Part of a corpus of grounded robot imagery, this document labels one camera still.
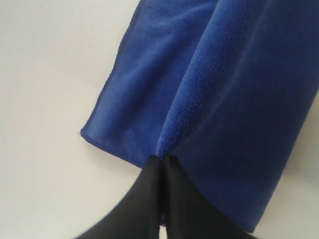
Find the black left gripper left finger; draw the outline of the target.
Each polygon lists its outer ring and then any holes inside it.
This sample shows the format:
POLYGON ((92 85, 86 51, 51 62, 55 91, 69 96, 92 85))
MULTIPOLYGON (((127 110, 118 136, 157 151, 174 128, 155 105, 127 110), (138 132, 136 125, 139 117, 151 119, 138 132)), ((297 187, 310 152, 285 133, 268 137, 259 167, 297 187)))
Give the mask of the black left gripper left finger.
POLYGON ((161 210, 161 162, 148 157, 123 199, 79 239, 157 239, 161 210))

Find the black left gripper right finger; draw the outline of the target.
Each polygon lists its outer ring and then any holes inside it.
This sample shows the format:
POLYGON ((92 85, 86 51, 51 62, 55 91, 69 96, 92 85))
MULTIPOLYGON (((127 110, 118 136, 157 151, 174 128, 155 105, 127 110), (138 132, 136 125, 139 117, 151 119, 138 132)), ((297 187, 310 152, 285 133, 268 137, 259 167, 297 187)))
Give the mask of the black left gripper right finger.
POLYGON ((199 192, 177 157, 163 160, 169 239, 250 239, 199 192))

